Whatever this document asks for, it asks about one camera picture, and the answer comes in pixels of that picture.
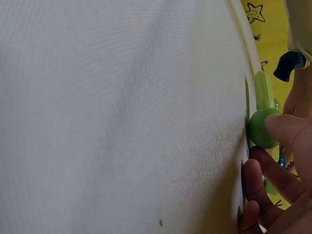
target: white cloth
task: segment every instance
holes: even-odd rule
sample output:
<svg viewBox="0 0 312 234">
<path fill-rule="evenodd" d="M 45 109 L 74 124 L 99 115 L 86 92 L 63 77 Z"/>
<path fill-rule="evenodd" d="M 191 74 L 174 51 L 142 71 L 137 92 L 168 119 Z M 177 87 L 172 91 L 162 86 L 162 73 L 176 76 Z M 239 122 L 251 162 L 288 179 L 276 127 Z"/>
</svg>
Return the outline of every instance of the white cloth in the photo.
<svg viewBox="0 0 312 234">
<path fill-rule="evenodd" d="M 227 0 L 0 1 L 0 233 L 233 233 L 245 81 Z"/>
<path fill-rule="evenodd" d="M 312 61 L 312 0 L 285 0 L 289 18 L 288 49 L 301 52 Z"/>
</svg>

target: star print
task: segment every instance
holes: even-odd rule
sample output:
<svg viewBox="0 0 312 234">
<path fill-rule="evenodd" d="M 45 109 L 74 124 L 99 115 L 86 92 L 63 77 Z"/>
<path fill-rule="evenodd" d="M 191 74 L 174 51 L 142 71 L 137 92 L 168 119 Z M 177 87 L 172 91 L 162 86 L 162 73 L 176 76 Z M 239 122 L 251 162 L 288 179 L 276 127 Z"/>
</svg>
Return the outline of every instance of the star print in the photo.
<svg viewBox="0 0 312 234">
<path fill-rule="evenodd" d="M 246 11 L 246 16 L 249 23 L 253 23 L 255 20 L 260 22 L 265 22 L 265 19 L 262 15 L 263 5 L 254 6 L 250 2 L 247 3 L 248 11 Z"/>
<path fill-rule="evenodd" d="M 261 62 L 261 69 L 264 71 L 264 68 L 263 68 L 263 66 L 264 65 L 267 65 L 269 63 L 269 61 L 263 61 L 263 62 Z"/>
<path fill-rule="evenodd" d="M 281 202 L 282 202 L 282 200 L 279 200 L 279 201 L 278 201 L 277 203 L 275 203 L 274 205 L 277 206 L 277 207 L 282 206 L 283 204 L 282 204 Z"/>
<path fill-rule="evenodd" d="M 255 40 L 257 40 L 257 41 L 260 41 L 260 39 L 261 39 L 261 35 L 260 35 L 260 34 L 258 34 L 257 36 L 254 36 L 254 37 L 253 37 L 253 39 L 255 39 Z"/>
</svg>

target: black star outline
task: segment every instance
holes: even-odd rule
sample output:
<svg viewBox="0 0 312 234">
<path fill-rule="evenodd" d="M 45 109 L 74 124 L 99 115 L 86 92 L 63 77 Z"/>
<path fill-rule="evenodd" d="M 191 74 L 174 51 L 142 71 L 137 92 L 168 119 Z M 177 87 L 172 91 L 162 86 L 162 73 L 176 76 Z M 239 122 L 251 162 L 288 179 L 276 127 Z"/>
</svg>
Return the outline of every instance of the black star outline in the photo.
<svg viewBox="0 0 312 234">
<path fill-rule="evenodd" d="M 246 11 L 246 16 L 250 24 L 252 24 L 255 20 L 265 22 L 262 15 L 263 5 L 254 6 L 252 3 L 248 2 L 247 7 L 248 11 Z"/>
</svg>

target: yellow fabric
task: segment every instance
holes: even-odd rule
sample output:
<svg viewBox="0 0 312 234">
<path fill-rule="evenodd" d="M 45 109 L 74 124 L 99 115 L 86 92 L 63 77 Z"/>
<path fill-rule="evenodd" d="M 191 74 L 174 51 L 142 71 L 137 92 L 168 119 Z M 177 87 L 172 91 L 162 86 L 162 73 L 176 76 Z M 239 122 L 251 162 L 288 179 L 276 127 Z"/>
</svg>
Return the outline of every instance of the yellow fabric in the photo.
<svg viewBox="0 0 312 234">
<path fill-rule="evenodd" d="M 284 105 L 293 84 L 293 75 L 289 83 L 274 77 L 273 72 L 279 58 L 288 51 L 288 18 L 283 0 L 241 0 L 250 23 L 259 52 L 263 70 L 272 81 L 274 97 Z M 282 209 L 289 203 L 280 195 L 270 196 L 274 204 Z"/>
</svg>

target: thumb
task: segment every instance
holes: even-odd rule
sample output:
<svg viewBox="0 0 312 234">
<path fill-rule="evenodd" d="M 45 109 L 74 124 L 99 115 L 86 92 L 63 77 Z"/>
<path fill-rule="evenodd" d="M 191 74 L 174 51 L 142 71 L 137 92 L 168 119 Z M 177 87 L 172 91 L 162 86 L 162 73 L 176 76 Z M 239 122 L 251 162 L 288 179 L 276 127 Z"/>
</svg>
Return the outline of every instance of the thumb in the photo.
<svg viewBox="0 0 312 234">
<path fill-rule="evenodd" d="M 269 115 L 265 119 L 265 126 L 275 140 L 293 151 L 300 150 L 305 141 L 310 144 L 312 138 L 312 132 L 307 132 L 308 127 L 312 126 L 310 118 Z"/>
</svg>

